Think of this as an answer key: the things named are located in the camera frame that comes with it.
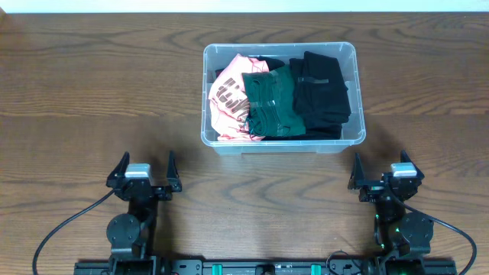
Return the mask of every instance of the plastic bin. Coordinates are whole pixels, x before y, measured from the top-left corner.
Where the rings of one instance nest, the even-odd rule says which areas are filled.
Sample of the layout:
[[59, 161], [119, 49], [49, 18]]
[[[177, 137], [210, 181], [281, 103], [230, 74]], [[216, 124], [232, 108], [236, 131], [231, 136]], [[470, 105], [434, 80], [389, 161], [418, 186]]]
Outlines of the plastic bin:
[[[247, 57], [272, 57], [286, 64], [290, 58], [303, 58], [305, 51], [335, 57], [339, 61], [345, 85], [348, 87], [351, 115], [343, 124], [339, 140], [317, 141], [217, 141], [219, 134], [211, 126], [208, 94], [216, 78], [215, 71], [226, 68], [240, 53]], [[366, 136], [364, 111], [361, 104], [355, 47], [348, 42], [298, 43], [298, 44], [210, 44], [204, 50], [202, 81], [202, 125], [200, 137], [218, 154], [316, 152], [332, 154], [346, 147], [360, 144]]]

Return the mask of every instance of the white background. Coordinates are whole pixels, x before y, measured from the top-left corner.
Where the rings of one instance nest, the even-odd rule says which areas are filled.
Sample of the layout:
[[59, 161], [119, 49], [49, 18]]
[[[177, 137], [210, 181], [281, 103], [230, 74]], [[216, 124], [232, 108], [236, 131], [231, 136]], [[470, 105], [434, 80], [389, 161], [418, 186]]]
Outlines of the white background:
[[7, 13], [489, 11], [489, 0], [0, 0], [0, 7]]

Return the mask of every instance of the black cable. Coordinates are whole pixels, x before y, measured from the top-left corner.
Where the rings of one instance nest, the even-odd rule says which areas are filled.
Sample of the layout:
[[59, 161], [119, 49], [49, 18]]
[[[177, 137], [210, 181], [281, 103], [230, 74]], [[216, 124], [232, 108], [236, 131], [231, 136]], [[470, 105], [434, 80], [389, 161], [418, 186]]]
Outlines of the black cable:
[[37, 259], [39, 258], [40, 251], [43, 249], [44, 245], [47, 243], [47, 241], [53, 237], [53, 235], [58, 232], [63, 226], [67, 225], [69, 222], [74, 220], [75, 218], [80, 217], [81, 215], [87, 213], [88, 211], [94, 209], [96, 206], [104, 202], [109, 196], [111, 196], [114, 193], [114, 190], [111, 192], [107, 193], [107, 195], [103, 196], [101, 199], [99, 199], [97, 202], [92, 204], [91, 206], [85, 208], [84, 210], [76, 213], [75, 215], [71, 216], [68, 218], [66, 221], [62, 222], [60, 225], [58, 225], [53, 231], [51, 231], [45, 238], [44, 240], [39, 244], [39, 247], [36, 250], [36, 253], [34, 254], [34, 258], [32, 259], [32, 272], [34, 275], [39, 275], [37, 272]]
[[415, 209], [415, 208], [413, 208], [413, 207], [411, 207], [411, 206], [407, 205], [407, 204], [406, 204], [406, 203], [404, 203], [404, 202], [401, 202], [401, 200], [400, 200], [399, 198], [397, 198], [397, 196], [396, 196], [396, 195], [394, 195], [394, 192], [393, 192], [393, 190], [392, 190], [392, 186], [390, 186], [390, 185], [389, 185], [389, 188], [390, 188], [390, 193], [391, 193], [391, 195], [392, 195], [392, 197], [393, 197], [394, 201], [395, 201], [397, 204], [401, 205], [402, 207], [404, 207], [405, 209], [408, 209], [408, 210], [409, 210], [409, 211], [411, 211], [411, 212], [415, 212], [415, 213], [419, 213], [419, 214], [421, 214], [421, 215], [424, 215], [424, 216], [426, 216], [426, 217], [427, 217], [429, 220], [431, 220], [431, 221], [433, 221], [433, 222], [436, 222], [436, 223], [438, 223], [439, 225], [443, 225], [443, 226], [445, 226], [446, 228], [449, 228], [449, 229], [451, 229], [451, 230], [453, 230], [453, 231], [455, 231], [455, 232], [459, 233], [460, 235], [464, 236], [464, 237], [465, 237], [465, 238], [468, 240], [468, 242], [470, 242], [470, 243], [471, 243], [471, 245], [472, 245], [472, 256], [471, 256], [471, 259], [470, 259], [470, 261], [468, 262], [468, 264], [465, 266], [465, 268], [464, 268], [464, 269], [463, 269], [463, 270], [462, 270], [462, 271], [461, 271], [461, 272], [460, 272], [458, 275], [464, 275], [464, 274], [466, 274], [466, 273], [468, 272], [468, 270], [469, 270], [469, 269], [471, 269], [472, 264], [474, 264], [474, 262], [475, 262], [475, 258], [477, 257], [477, 245], [475, 244], [475, 241], [474, 241], [474, 240], [471, 238], [471, 236], [469, 236], [467, 233], [463, 232], [462, 230], [460, 230], [460, 229], [456, 228], [456, 227], [455, 227], [455, 226], [453, 226], [453, 225], [450, 225], [450, 224], [448, 224], [448, 223], [446, 223], [446, 222], [444, 222], [444, 221], [442, 221], [442, 220], [439, 220], [439, 219], [437, 219], [437, 218], [435, 218], [435, 217], [433, 217], [433, 216], [431, 216], [431, 215], [425, 214], [425, 213], [421, 212], [420, 210]]
[[[332, 257], [332, 256], [334, 256], [334, 255], [336, 255], [336, 254], [338, 254], [338, 253], [343, 253], [343, 254], [345, 254], [345, 255], [347, 255], [347, 256], [349, 256], [349, 257], [350, 257], [350, 254], [348, 254], [348, 253], [346, 253], [346, 252], [344, 252], [344, 251], [335, 251], [335, 252], [333, 252], [333, 253], [331, 253], [331, 254], [329, 255], [328, 259], [326, 259], [326, 267], [328, 267], [329, 272], [330, 272], [330, 273], [333, 273], [334, 275], [338, 275], [338, 274], [337, 274], [335, 271], [333, 271], [333, 270], [331, 269], [331, 267], [329, 266], [329, 259], [331, 259], [331, 257]], [[360, 270], [360, 272], [359, 272], [359, 273], [355, 273], [355, 274], [353, 274], [353, 275], [358, 275], [358, 274], [360, 274], [360, 273], [361, 273], [361, 267], [360, 267], [360, 266], [359, 266], [357, 263], [355, 263], [355, 261], [354, 261], [353, 259], [349, 259], [349, 260], [350, 260], [350, 261], [351, 261], [351, 262], [352, 262], [352, 263], [353, 263], [353, 264], [354, 264], [354, 265], [355, 265], [355, 266], [356, 266], [356, 267], [357, 267], [357, 268]]]

